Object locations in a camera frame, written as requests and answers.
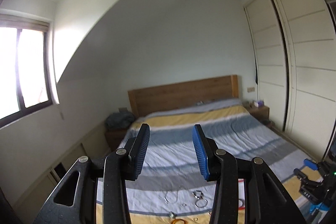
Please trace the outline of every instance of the sliding wardrobe door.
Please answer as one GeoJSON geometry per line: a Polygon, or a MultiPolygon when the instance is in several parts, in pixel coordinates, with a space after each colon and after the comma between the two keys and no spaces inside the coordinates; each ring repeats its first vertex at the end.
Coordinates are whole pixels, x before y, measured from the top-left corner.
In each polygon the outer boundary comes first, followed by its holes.
{"type": "Polygon", "coordinates": [[[246,9],[254,44],[258,98],[269,106],[269,118],[283,130],[287,80],[281,27],[272,0],[255,0],[246,9]]]}
{"type": "Polygon", "coordinates": [[[291,103],[286,133],[318,160],[336,117],[336,37],[324,0],[275,0],[284,21],[291,103]]]}

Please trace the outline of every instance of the silver bolt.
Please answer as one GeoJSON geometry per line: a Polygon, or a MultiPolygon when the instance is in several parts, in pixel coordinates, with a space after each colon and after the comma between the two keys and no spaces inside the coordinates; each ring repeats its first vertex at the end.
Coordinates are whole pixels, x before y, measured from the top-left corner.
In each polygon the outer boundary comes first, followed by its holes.
{"type": "Polygon", "coordinates": [[[254,158],[253,161],[254,161],[255,164],[262,164],[264,162],[262,158],[258,158],[258,157],[254,158]]]}
{"type": "Polygon", "coordinates": [[[125,155],[126,154],[126,149],[125,148],[119,148],[117,149],[117,154],[118,155],[125,155]]]}
{"type": "Polygon", "coordinates": [[[85,162],[87,162],[89,160],[89,158],[87,156],[81,156],[78,160],[81,163],[85,163],[85,162]]]}
{"type": "Polygon", "coordinates": [[[174,212],[169,212],[169,217],[170,217],[171,219],[176,218],[176,213],[174,213],[174,212]]]}
{"type": "Polygon", "coordinates": [[[226,151],[224,149],[217,149],[216,154],[218,156],[224,156],[226,154],[226,151]]]}

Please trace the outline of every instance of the window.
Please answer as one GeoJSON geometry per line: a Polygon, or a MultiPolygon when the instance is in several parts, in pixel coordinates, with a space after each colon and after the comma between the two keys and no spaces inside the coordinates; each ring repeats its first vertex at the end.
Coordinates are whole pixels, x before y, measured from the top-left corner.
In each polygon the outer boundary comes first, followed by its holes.
{"type": "Polygon", "coordinates": [[[0,15],[0,127],[52,104],[48,24],[0,15]]]}

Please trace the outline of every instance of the wooden nightstand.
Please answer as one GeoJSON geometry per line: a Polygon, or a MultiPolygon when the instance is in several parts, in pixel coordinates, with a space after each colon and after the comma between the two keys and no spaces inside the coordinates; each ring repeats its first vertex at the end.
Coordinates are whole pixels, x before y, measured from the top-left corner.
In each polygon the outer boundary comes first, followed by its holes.
{"type": "Polygon", "coordinates": [[[268,119],[269,117],[269,107],[261,106],[261,107],[246,107],[246,110],[255,117],[258,121],[268,119]]]}
{"type": "Polygon", "coordinates": [[[105,132],[105,138],[111,148],[111,151],[115,151],[117,149],[121,141],[124,139],[127,130],[128,128],[124,128],[105,132]]]}

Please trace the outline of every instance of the headboard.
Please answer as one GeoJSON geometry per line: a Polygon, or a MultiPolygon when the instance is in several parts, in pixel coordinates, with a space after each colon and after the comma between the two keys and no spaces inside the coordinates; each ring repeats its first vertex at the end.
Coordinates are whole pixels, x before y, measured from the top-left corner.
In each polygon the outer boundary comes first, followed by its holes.
{"type": "Polygon", "coordinates": [[[199,101],[238,98],[237,75],[129,90],[132,112],[142,117],[156,111],[189,107],[199,101]]]}

